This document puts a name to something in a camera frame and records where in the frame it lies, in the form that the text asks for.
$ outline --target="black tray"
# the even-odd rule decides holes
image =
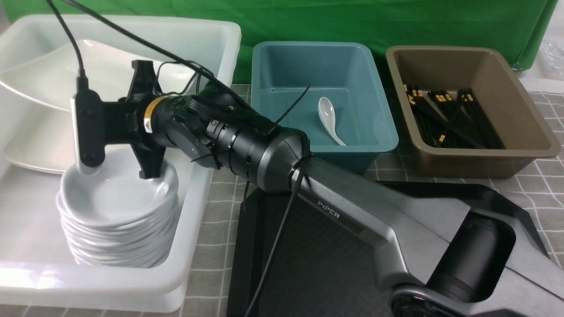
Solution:
[[[455,197],[518,218],[548,256],[529,213],[478,184],[381,182],[414,197]],[[244,316],[289,195],[256,190],[241,208],[227,316]],[[372,248],[298,200],[254,316],[391,316],[390,291],[375,287]]]

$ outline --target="gray checkered tablecloth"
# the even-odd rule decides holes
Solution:
[[[234,85],[249,97],[248,85]],[[564,94],[531,93],[548,124],[564,144]],[[399,109],[393,108],[394,114]],[[564,152],[552,159],[536,160],[509,179],[422,178],[416,175],[407,130],[399,124],[399,147],[378,157],[365,177],[412,182],[479,183],[499,191],[531,213],[541,238],[555,263],[564,264]],[[95,311],[65,308],[0,306],[9,317],[216,317],[226,315],[231,267],[237,236],[239,206],[245,182],[228,170],[216,171],[200,228],[184,306],[171,314]]]

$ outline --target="black cable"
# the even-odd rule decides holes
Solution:
[[[198,74],[198,80],[196,81],[196,94],[200,93],[200,80],[202,79],[202,75]]]
[[[247,184],[245,185],[245,192],[243,193],[243,201],[241,202],[241,206],[243,207],[243,212],[244,212],[244,213],[246,213],[246,203],[245,203],[245,200],[246,200],[247,194],[249,193],[249,185],[250,185],[250,182],[247,181]]]
[[[90,15],[91,17],[93,17],[94,19],[97,19],[98,21],[104,23],[105,25],[109,26],[110,28],[120,32],[121,34],[131,38],[132,40],[136,41],[137,43],[140,43],[142,45],[145,45],[147,47],[149,47],[150,49],[152,49],[153,51],[159,52],[163,55],[165,55],[166,57],[173,59],[174,61],[177,61],[187,67],[192,68],[195,72],[197,72],[198,74],[201,74],[202,76],[204,76],[206,79],[208,79],[210,82],[212,82],[214,85],[216,85],[218,88],[221,88],[222,90],[224,90],[225,92],[227,92],[228,94],[230,94],[236,101],[237,103],[239,103],[241,106],[248,108],[249,110],[255,112],[255,110],[253,108],[251,108],[251,106],[249,106],[242,98],[241,96],[237,95],[237,93],[235,93],[233,90],[231,90],[229,87],[227,87],[223,82],[219,81],[217,78],[214,77],[213,73],[208,70],[207,68],[203,67],[202,65],[192,61],[192,60],[184,60],[182,58],[180,58],[179,56],[176,56],[175,54],[162,49],[158,46],[156,46],[153,43],[150,43],[149,41],[146,41],[138,36],[136,36],[135,34],[129,32],[128,30],[120,27],[119,25],[115,24],[114,22],[111,22],[110,20],[106,19],[105,17],[99,15],[98,13],[96,13],[95,11],[93,11],[92,9],[77,3],[74,0],[63,0],[65,3],[79,9],[80,11]]]
[[[51,8],[51,11],[53,11],[53,14],[59,21],[59,24],[61,25],[61,27],[63,27],[63,30],[67,34],[67,37],[69,38],[69,41],[74,49],[74,53],[76,54],[76,59],[78,60],[77,91],[81,89],[88,89],[88,78],[86,78],[84,62],[82,61],[82,54],[80,54],[80,49],[78,48],[78,44],[76,43],[76,40],[74,39],[74,36],[71,33],[71,30],[63,20],[63,16],[61,16],[61,12],[57,10],[57,7],[55,7],[53,1],[51,0],[46,0],[46,1],[49,7]]]
[[[299,101],[302,100],[303,96],[305,96],[307,91],[310,89],[310,86],[311,85],[307,85],[306,90],[302,92],[302,94],[298,97],[298,99],[296,99],[296,101],[288,108],[288,110],[286,110],[286,112],[284,112],[284,114],[282,114],[280,118],[278,118],[278,120],[274,122],[275,126],[272,127],[272,129],[267,133],[267,135],[271,134],[276,129],[280,121],[282,121],[282,119],[284,119],[288,115],[288,113],[290,113],[290,111],[292,111],[292,109],[294,109],[294,107],[297,106]]]
[[[272,267],[272,262],[274,260],[274,257],[276,256],[276,251],[278,250],[278,246],[280,244],[280,237],[282,236],[284,228],[286,227],[286,221],[288,220],[288,215],[290,213],[290,210],[292,209],[292,206],[294,204],[294,201],[296,200],[296,197],[298,197],[299,189],[302,186],[302,180],[303,180],[303,176],[304,176],[305,171],[306,171],[308,160],[309,160],[309,158],[307,157],[307,158],[304,158],[303,161],[302,161],[302,164],[301,164],[302,167],[299,169],[299,174],[298,174],[298,179],[296,180],[296,185],[294,186],[294,189],[292,190],[292,195],[290,196],[290,201],[288,202],[288,206],[286,207],[286,211],[284,212],[284,216],[282,217],[280,227],[278,228],[278,233],[276,234],[276,237],[274,238],[274,244],[272,245],[272,249],[270,250],[270,255],[268,256],[268,260],[266,260],[265,269],[262,272],[261,280],[258,282],[257,290],[254,292],[254,296],[253,296],[253,299],[251,300],[251,302],[249,304],[249,307],[247,307],[245,317],[250,317],[250,314],[253,311],[255,305],[257,304],[258,298],[260,297],[262,290],[264,289],[265,281],[268,278],[268,273],[270,272],[270,268]]]

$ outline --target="white plate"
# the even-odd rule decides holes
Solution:
[[[166,160],[162,168],[160,178],[140,179],[137,159],[127,148],[107,153],[91,175],[73,165],[61,179],[63,204],[75,222],[102,230],[137,223],[155,213],[173,213],[178,175]]]
[[[70,113],[36,107],[4,148],[6,159],[23,168],[63,174],[76,161],[71,120]],[[127,147],[107,146],[107,151]]]
[[[151,60],[106,44],[77,41],[90,89],[106,102],[127,96],[134,70],[133,60]],[[162,64],[153,60],[155,73]],[[0,85],[36,103],[70,112],[69,100],[76,94],[78,62],[71,44],[0,73]],[[195,72],[185,66],[162,67],[159,83],[163,92],[180,92]]]

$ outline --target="white spoon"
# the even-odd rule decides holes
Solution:
[[[318,105],[319,119],[323,126],[329,133],[329,135],[335,140],[340,146],[346,146],[345,142],[341,141],[335,132],[335,124],[337,119],[335,118],[335,110],[333,109],[333,104],[326,97],[321,97],[319,99]]]

